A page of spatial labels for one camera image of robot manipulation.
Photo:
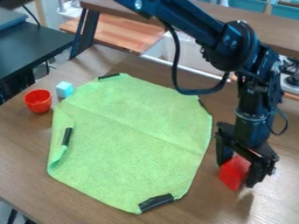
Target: black cable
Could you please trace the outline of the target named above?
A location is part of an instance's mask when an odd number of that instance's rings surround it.
[[[280,135],[282,135],[287,129],[288,129],[288,127],[289,127],[289,119],[288,119],[288,117],[287,117],[287,115],[285,114],[285,113],[283,113],[279,108],[275,108],[275,112],[278,114],[278,115],[280,115],[284,120],[285,120],[285,125],[284,125],[284,127],[283,127],[283,129],[280,131],[280,132],[275,132],[273,129],[272,129],[272,127],[271,127],[271,125],[269,124],[269,119],[267,119],[267,126],[268,126],[268,128],[270,129],[270,131],[271,131],[271,133],[273,134],[273,135],[275,135],[275,136],[280,136]]]
[[[176,52],[175,52],[172,69],[171,69],[171,77],[172,77],[172,82],[173,82],[173,86],[175,87],[175,89],[182,95],[208,95],[208,94],[212,94],[212,93],[220,91],[225,86],[226,81],[229,77],[229,73],[225,73],[222,77],[222,80],[216,86],[208,88],[208,89],[185,89],[185,88],[181,88],[178,85],[177,65],[178,65],[179,57],[180,57],[180,53],[181,53],[179,38],[177,36],[177,33],[175,32],[175,30],[173,29],[173,27],[170,24],[167,24],[162,20],[160,20],[160,21],[164,24],[166,29],[170,31],[170,33],[173,37],[175,46],[176,46]]]
[[[40,25],[38,19],[33,15],[33,13],[24,5],[22,5],[23,8],[31,15],[31,17],[35,20],[35,22],[37,23],[37,25]]]

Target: green towel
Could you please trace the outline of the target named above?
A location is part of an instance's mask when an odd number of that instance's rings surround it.
[[[62,145],[66,128],[73,128],[68,146]],[[140,214],[150,198],[178,200],[187,193],[211,131],[212,118],[197,96],[127,74],[96,79],[55,107],[47,171],[103,203]]]

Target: red block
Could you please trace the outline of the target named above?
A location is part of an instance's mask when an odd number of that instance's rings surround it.
[[[243,157],[236,155],[220,167],[219,178],[232,191],[240,189],[247,177],[250,163]]]

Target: blue block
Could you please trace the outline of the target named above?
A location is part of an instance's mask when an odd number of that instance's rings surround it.
[[[73,84],[61,81],[60,84],[56,86],[56,94],[59,98],[67,98],[73,92]]]

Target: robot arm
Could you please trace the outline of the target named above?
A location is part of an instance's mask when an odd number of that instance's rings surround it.
[[[170,30],[177,52],[172,68],[176,90],[186,95],[210,94],[226,83],[229,72],[238,77],[240,102],[235,109],[235,125],[219,123],[217,160],[222,165],[236,151],[251,162],[247,186],[253,187],[275,169],[279,160],[268,145],[277,104],[282,102],[279,55],[263,45],[246,23],[222,23],[187,0],[115,0],[145,18],[156,17]],[[209,89],[182,89],[177,83],[179,43],[172,26],[189,34],[201,45],[203,57],[218,70],[226,72],[223,80]]]

